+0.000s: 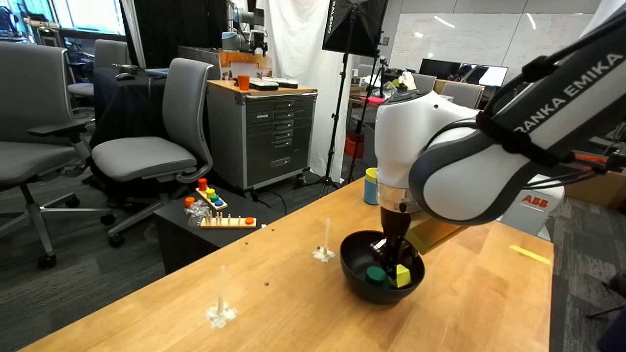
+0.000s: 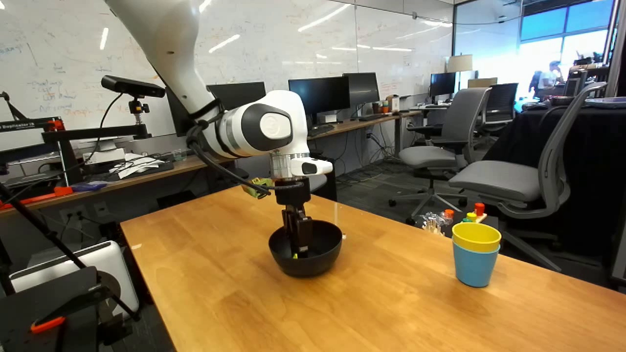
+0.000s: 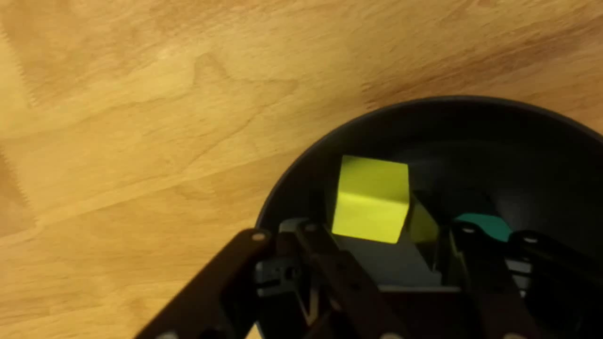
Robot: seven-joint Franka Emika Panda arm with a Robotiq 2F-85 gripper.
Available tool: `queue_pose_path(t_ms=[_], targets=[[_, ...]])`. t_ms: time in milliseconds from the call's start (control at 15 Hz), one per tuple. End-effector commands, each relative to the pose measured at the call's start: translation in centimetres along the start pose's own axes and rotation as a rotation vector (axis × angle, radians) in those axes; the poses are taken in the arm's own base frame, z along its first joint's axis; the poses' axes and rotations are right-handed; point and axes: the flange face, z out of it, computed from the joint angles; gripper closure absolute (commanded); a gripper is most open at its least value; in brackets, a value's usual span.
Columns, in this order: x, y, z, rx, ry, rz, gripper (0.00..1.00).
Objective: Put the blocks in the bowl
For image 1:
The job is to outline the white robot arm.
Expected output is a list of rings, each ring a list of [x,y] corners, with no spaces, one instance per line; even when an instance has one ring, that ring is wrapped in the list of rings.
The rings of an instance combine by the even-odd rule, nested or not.
[[[415,216],[490,224],[535,177],[552,179],[625,112],[625,9],[605,15],[562,52],[531,61],[482,110],[437,93],[394,95],[376,116],[382,267],[417,253],[408,241]]]

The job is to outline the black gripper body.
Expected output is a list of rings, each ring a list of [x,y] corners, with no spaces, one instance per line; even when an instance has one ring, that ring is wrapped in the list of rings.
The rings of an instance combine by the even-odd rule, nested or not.
[[[382,210],[382,230],[390,245],[398,245],[406,237],[410,226],[412,226],[410,214],[396,214],[390,210]]]

